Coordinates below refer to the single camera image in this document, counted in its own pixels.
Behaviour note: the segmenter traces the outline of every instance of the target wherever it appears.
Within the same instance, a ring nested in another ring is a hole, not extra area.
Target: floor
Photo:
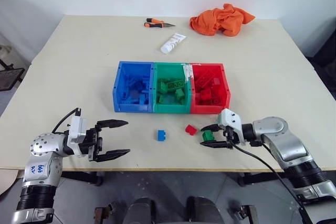
[[[212,172],[108,172],[97,187],[76,180],[61,178],[55,195],[53,223],[93,223],[95,207],[118,203],[113,224],[121,224],[129,205],[140,197],[156,202],[157,222],[182,221],[188,196],[204,196],[216,203],[226,224],[247,224],[232,218],[230,206],[255,205],[259,222],[273,224],[302,223],[296,203],[278,181],[240,187],[238,174]],[[329,173],[335,182],[336,172]],[[0,196],[0,223],[8,224],[16,209],[22,179]]]

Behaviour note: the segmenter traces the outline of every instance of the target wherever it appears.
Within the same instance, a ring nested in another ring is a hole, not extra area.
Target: blue lego brick
[[[153,62],[120,61],[112,91],[114,111],[153,112]]]
[[[164,130],[158,130],[157,131],[157,139],[158,139],[158,141],[165,141],[166,132]]]

